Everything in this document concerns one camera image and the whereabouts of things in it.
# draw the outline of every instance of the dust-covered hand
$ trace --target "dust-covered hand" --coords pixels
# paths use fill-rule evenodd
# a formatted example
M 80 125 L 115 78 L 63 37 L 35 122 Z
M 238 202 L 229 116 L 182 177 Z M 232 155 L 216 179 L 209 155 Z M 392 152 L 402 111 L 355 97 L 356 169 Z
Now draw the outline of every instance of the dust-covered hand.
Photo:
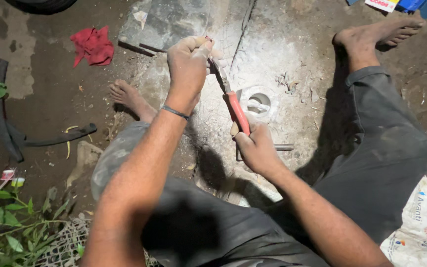
M 245 133 L 239 132 L 235 135 L 235 141 L 246 166 L 266 179 L 273 179 L 281 170 L 287 171 L 274 148 L 268 125 L 258 121 L 251 114 L 245 115 L 250 124 L 251 134 L 246 136 Z
M 207 75 L 207 58 L 214 42 L 206 36 L 189 36 L 168 50 L 171 74 L 166 105 L 190 115 L 197 102 Z

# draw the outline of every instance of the black wristband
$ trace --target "black wristband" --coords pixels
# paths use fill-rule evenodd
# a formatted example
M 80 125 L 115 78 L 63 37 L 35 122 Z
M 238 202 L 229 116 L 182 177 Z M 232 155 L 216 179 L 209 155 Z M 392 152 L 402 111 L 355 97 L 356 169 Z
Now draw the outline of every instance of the black wristband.
M 174 110 L 174 109 L 166 106 L 166 104 L 163 104 L 162 107 L 161 107 L 161 109 L 165 109 L 165 110 L 167 110 L 169 112 L 172 112 L 172 113 L 174 113 L 174 114 L 176 114 L 178 116 L 181 116 L 182 118 L 186 119 L 186 121 L 189 121 L 190 116 L 187 116 L 184 113 L 178 112 L 177 110 Z

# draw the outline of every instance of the foot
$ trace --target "foot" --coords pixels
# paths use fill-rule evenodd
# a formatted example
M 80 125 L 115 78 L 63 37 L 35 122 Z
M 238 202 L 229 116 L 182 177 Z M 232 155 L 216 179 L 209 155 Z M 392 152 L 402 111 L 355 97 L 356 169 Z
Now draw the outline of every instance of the foot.
M 146 102 L 138 90 L 124 80 L 116 80 L 111 84 L 110 94 L 116 103 L 129 108 L 144 122 L 151 123 L 157 114 L 157 110 Z
M 354 47 L 369 47 L 377 44 L 396 46 L 418 33 L 426 21 L 416 17 L 381 21 L 371 25 L 351 27 L 337 33 L 334 42 L 347 50 Z

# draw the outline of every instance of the red rag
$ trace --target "red rag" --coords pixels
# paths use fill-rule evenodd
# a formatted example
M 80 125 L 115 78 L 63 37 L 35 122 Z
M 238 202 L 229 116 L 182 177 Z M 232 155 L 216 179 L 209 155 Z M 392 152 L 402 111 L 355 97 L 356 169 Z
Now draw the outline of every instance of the red rag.
M 113 59 L 113 44 L 108 39 L 108 26 L 97 30 L 86 28 L 70 36 L 75 45 L 74 67 L 86 58 L 89 65 L 108 65 Z

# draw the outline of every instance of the drain hole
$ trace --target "drain hole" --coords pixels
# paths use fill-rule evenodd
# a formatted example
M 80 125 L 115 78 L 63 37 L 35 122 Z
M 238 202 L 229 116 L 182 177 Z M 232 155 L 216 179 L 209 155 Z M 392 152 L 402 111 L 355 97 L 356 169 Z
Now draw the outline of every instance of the drain hole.
M 262 93 L 254 94 L 248 99 L 248 111 L 255 116 L 265 115 L 270 110 L 271 101 Z

